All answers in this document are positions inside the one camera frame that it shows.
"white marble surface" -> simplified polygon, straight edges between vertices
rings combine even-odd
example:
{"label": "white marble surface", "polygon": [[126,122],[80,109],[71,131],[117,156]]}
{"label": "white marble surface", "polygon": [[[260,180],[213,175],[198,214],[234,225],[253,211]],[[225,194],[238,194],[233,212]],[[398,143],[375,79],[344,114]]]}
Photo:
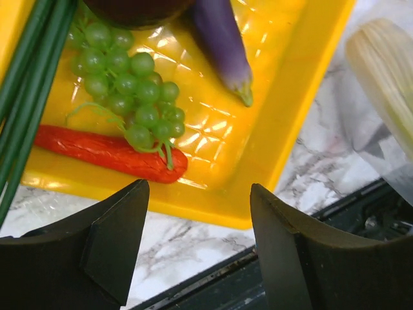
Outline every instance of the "white marble surface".
{"label": "white marble surface", "polygon": [[[350,25],[376,0],[359,0]],[[342,198],[378,175],[343,139],[335,92],[341,78],[338,52],[310,109],[275,193],[304,212]],[[0,236],[19,236],[84,209],[93,200],[21,187]],[[125,309],[147,300],[254,245],[254,233],[148,213],[130,298]]]}

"yellow plastic basket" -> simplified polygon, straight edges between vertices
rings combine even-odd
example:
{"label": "yellow plastic basket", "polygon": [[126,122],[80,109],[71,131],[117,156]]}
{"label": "yellow plastic basket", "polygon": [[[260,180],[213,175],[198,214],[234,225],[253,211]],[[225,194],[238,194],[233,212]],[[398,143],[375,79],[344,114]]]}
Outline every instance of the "yellow plastic basket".
{"label": "yellow plastic basket", "polygon": [[[0,79],[33,0],[0,0]],[[189,168],[177,183],[151,183],[150,210],[239,229],[251,227],[253,183],[272,190],[345,27],[354,0],[233,0],[254,73],[254,106],[245,108],[221,86],[189,32],[177,21],[136,32],[131,52],[147,50],[164,79],[181,89],[186,134],[176,141]],[[64,51],[42,123],[90,99],[68,69]],[[84,110],[70,127],[119,134]],[[34,147],[22,184],[101,200],[134,177]]]}

